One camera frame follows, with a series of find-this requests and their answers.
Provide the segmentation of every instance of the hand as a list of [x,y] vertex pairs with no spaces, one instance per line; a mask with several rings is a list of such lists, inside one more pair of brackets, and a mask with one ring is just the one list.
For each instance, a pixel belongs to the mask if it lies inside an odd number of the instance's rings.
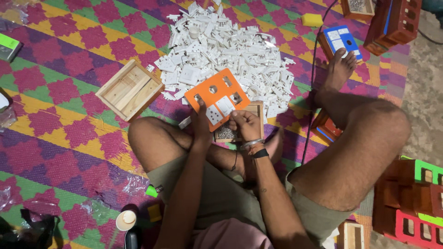
[[248,111],[232,111],[229,128],[233,131],[239,130],[244,142],[261,138],[260,118]]
[[202,145],[208,148],[212,143],[212,133],[209,131],[208,118],[206,117],[206,104],[203,100],[199,100],[200,110],[198,115],[195,110],[191,113],[191,123],[194,129],[194,144]]

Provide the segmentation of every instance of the colorful mat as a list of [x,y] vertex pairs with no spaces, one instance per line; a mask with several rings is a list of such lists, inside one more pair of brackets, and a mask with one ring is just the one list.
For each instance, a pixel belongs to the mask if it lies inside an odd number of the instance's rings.
[[[285,129],[284,153],[276,170],[300,165],[306,141],[312,54],[316,28],[301,25],[304,13],[324,14],[333,0],[223,0],[224,13],[242,27],[257,25],[276,37],[282,57],[295,76],[290,109],[268,119],[265,134]],[[7,204],[1,216],[22,224],[19,210],[58,215],[53,248],[116,248],[123,232],[115,218],[127,204],[140,208],[145,248],[155,242],[159,222],[149,222],[147,206],[159,199],[144,195],[149,182],[128,145],[128,123],[107,108],[94,93],[126,62],[143,66],[168,53],[172,24],[169,14],[186,10],[189,0],[46,0],[28,7],[27,27],[4,32],[23,43],[13,63],[0,61],[0,86],[13,98],[18,116],[0,143],[0,195]],[[204,8],[212,1],[199,0]],[[368,24],[343,19],[335,5],[325,26],[348,25],[360,45],[359,65],[343,92],[388,99],[403,97],[409,46],[397,46],[375,57],[362,44]],[[315,82],[325,77],[326,57],[317,50]],[[157,98],[141,116],[177,124],[190,113],[181,101]],[[307,160],[326,145],[311,135]],[[232,148],[231,144],[221,146]],[[10,187],[9,195],[3,191]],[[354,213],[370,228],[371,196]]]

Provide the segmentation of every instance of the man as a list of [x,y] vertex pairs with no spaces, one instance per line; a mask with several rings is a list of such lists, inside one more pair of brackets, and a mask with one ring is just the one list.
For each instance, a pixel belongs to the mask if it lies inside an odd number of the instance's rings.
[[[272,166],[282,130],[247,155],[211,144],[204,103],[191,116],[194,138],[152,117],[131,124],[129,143],[151,183],[163,186],[167,205],[155,248],[316,248],[349,217],[400,152],[410,125],[388,101],[338,92],[357,63],[344,53],[337,51],[315,96],[344,132],[283,184]],[[260,138],[260,120],[249,112],[233,111],[229,126],[245,141]],[[219,169],[256,180],[258,196]]]

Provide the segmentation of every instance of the metal bangle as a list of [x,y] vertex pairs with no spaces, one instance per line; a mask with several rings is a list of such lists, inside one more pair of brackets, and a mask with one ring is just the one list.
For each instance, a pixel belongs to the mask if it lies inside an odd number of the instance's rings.
[[253,144],[257,144],[257,143],[264,143],[264,139],[263,138],[259,138],[259,139],[254,139],[252,141],[249,141],[247,143],[245,143],[244,145],[240,146],[241,150],[247,150],[248,147],[250,147]]

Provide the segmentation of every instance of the concrete floor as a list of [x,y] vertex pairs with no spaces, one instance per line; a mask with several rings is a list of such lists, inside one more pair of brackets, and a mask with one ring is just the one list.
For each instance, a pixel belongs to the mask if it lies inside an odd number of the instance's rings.
[[[429,12],[422,11],[420,16],[439,27]],[[409,115],[412,135],[403,148],[403,155],[443,167],[443,45],[434,44],[420,34],[410,45],[402,109]],[[372,232],[370,248],[417,247]]]

